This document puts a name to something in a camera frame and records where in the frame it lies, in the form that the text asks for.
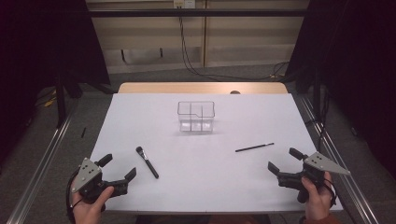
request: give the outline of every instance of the black handle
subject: black handle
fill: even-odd
[[[157,171],[155,171],[154,167],[151,165],[151,162],[146,161],[146,164],[148,165],[148,168],[150,169],[150,171],[154,174],[155,178],[158,179],[158,177],[160,177],[160,176],[157,174]]]

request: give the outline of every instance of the black pen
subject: black pen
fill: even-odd
[[[154,167],[151,165],[151,162],[149,162],[148,157],[145,154],[145,151],[143,150],[142,147],[137,147],[136,148],[136,152],[139,153],[139,155],[143,158],[143,160],[145,160],[146,164],[148,165],[148,168],[150,169],[150,171],[154,174],[155,178],[158,179],[158,177],[160,177],[157,174],[157,171],[155,171]]]
[[[250,149],[258,148],[258,147],[271,146],[271,145],[273,145],[273,144],[274,144],[274,143],[269,143],[269,144],[264,144],[264,145],[255,146],[255,147],[245,147],[245,148],[237,149],[235,152],[238,152],[238,151],[246,151],[246,150],[250,150]]]

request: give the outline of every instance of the table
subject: table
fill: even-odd
[[[255,94],[219,94],[230,91]],[[315,152],[283,84],[125,83],[120,92],[148,93],[113,96],[93,150],[93,161],[113,153],[113,162],[103,169],[106,180],[122,178],[133,166],[137,169],[129,193],[110,200],[107,210],[136,214],[304,210],[304,205],[296,201],[297,190],[280,188],[276,177],[266,169],[271,161],[281,171],[300,172],[302,163],[289,155],[289,148],[296,147],[308,155]],[[275,94],[257,94],[270,92]],[[216,103],[213,133],[180,132],[177,102],[203,99]],[[270,142],[275,144],[234,152]],[[159,179],[137,155],[136,147],[145,149]],[[340,203],[333,207],[341,209]]]

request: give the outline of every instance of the gray floor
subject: gray floor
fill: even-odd
[[[200,74],[216,74],[221,81],[242,81],[232,77],[262,78],[273,73],[272,65],[250,65],[232,67],[213,67],[196,69]],[[275,81],[267,78],[262,81]],[[156,72],[142,72],[133,74],[111,75],[110,88],[116,90],[126,81],[212,81],[207,77],[196,76],[187,69],[166,70]],[[19,223],[68,223],[65,216],[65,186],[69,176],[81,163],[82,158],[90,157],[96,138],[100,132],[107,109],[111,102],[111,95],[105,95],[89,86],[81,85],[84,94],[80,99],[67,99],[67,107],[72,109],[70,123],[64,133],[49,163],[49,169],[42,174],[43,178],[32,194],[32,203],[24,204],[25,216]],[[301,95],[295,93],[294,83],[287,84],[288,91],[293,93],[295,101],[301,110],[304,120],[309,120],[301,103]],[[56,104],[36,108],[33,122],[24,133],[20,142],[7,158],[0,176],[0,223],[6,223],[11,216],[18,200],[28,187],[35,169],[40,164],[43,155],[51,143],[56,131]],[[326,129],[335,146],[340,152],[347,168],[364,194],[370,208],[373,209],[378,223],[390,224],[396,219],[396,181],[374,159],[365,141],[352,134],[349,121],[331,101],[327,116]],[[307,127],[314,143],[318,134],[314,126]],[[348,196],[342,182],[335,177],[336,186],[345,203],[347,211],[336,213],[343,223],[364,223],[355,202]],[[271,214],[272,223],[297,223],[302,213]],[[134,223],[134,216],[130,214],[104,213],[104,223]]]

